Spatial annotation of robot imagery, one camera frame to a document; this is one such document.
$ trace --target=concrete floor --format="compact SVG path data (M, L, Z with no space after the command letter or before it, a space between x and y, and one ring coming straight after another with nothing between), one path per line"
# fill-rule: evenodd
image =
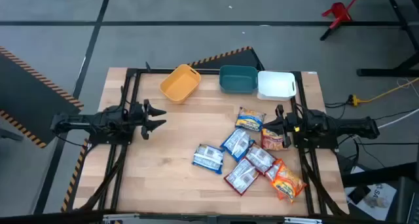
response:
M110 0L104 21L245 20L324 21L320 14L332 3L350 0ZM410 21L419 15L410 0L397 0ZM93 21L102 0L0 0L0 21ZM388 0L359 0L351 15L361 21L397 20ZM73 91L93 26L0 26L0 45L35 69ZM175 67L243 46L252 46L267 69L317 71L326 102L341 102L349 94L371 98L397 86L394 78L360 78L361 67L391 68L413 53L404 31L396 27L344 27L326 42L325 27L251 26L114 26L102 27L83 84L83 113L96 112L109 67ZM380 117L414 109L419 96L402 89L381 100L347 108L347 118ZM328 110L338 117L341 109ZM383 119L384 124L391 119ZM418 140L419 113L381 130L374 142ZM71 133L81 142L86 134ZM39 149L28 141L1 141L0 216L31 214L51 160L55 143ZM384 165L416 160L416 146L372 145L367 149ZM340 147L354 153L353 143ZM79 148L66 145L45 212L59 212ZM360 163L380 164L361 150Z

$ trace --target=orange snack bag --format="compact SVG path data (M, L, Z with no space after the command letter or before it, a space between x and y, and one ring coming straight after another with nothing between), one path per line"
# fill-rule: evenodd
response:
M291 203L294 202L294 198L301 193L301 191L306 187L301 178L296 176L282 161L276 177L271 185L277 189L278 197L283 199L285 196L289 198Z
M287 149L283 147L283 136L263 128L261 130L261 146L263 149L279 151Z

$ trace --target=chip bag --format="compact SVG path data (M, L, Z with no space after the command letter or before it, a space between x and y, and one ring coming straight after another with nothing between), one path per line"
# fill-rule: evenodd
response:
M263 149L275 151L286 149L283 147L283 135L278 135L266 128L263 128L261 132L261 146Z
M223 152L224 150L209 145L199 145L192 164L207 168L216 174L222 174Z
M239 195L243 195L258 176L259 173L257 172L256 167L244 158L229 175L224 177L224 180L237 191Z
M254 110L245 109L240 107L238 113L236 127L246 128L260 132L266 113L260 113Z
M307 185L302 181L302 179L296 176L283 161L281 162L281 166L271 184L279 191L278 196L280 199L282 199L283 196L286 196L289 198L291 203L294 202L295 197L299 195Z
M236 129L220 147L226 149L236 162L240 161L249 148L250 135L243 129Z
M274 164L269 168L268 171L266 171L265 176L272 182L275 180L276 173L280 169L280 166L282 164L282 159L275 160Z
M263 175L273 165L273 163L276 160L275 157L273 157L267 151L259 147L256 143L254 143L250 147L249 152L247 152L246 154L246 158Z

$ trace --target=wooden table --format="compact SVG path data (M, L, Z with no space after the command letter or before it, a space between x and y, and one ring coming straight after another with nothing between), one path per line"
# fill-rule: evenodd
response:
M120 101L120 86L124 84L126 68L110 68L103 89L99 111ZM236 165L224 156L223 175L216 175L191 164L200 143L219 146L234 131L240 106L267 113L265 122L275 118L275 108L282 103L285 112L290 102L262 101L256 95L224 94L219 89L218 75L202 75L202 81L184 104L176 105L159 90L167 74L142 74L137 100L149 99L153 107L167 114L153 119L167 123L141 138L138 127L128 147L120 187L118 211L167 214L234 214L234 215L307 215L304 192L295 200L279 201L268 180L259 176L243 196L239 196L223 179ZM316 73L302 73L306 101L310 109L324 111L323 97ZM259 133L250 132L260 140ZM73 208L82 206L99 186L105 173L109 145L98 145L86 156ZM301 174L298 151L271 152L285 161L294 172ZM321 180L333 200L348 212L336 156L328 149L316 149ZM318 198L313 185L314 208ZM111 184L106 208L110 207Z

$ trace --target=black mat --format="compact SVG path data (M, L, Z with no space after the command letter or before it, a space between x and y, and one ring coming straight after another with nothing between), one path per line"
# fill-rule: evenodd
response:
M0 47L0 116L39 147L55 138L50 131L56 113L77 114L83 104Z
M188 64L194 69L220 69L224 65L244 65L264 70L252 47L243 47L229 52L218 54L191 62Z

